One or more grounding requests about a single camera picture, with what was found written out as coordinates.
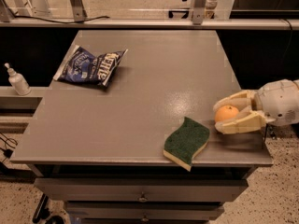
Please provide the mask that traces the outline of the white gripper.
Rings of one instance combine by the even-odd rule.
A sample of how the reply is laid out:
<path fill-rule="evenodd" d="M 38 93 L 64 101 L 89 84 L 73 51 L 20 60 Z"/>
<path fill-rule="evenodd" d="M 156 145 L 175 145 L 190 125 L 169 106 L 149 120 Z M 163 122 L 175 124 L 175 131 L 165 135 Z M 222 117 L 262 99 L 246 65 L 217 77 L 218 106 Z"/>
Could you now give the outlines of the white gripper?
<path fill-rule="evenodd" d="M 223 134 L 259 131 L 268 124 L 284 126 L 299 122 L 299 80 L 282 79 L 269 82 L 256 91 L 243 90 L 224 97 L 213 106 L 213 111 L 231 105 L 239 111 L 251 110 L 235 118 L 218 121 L 215 129 Z"/>

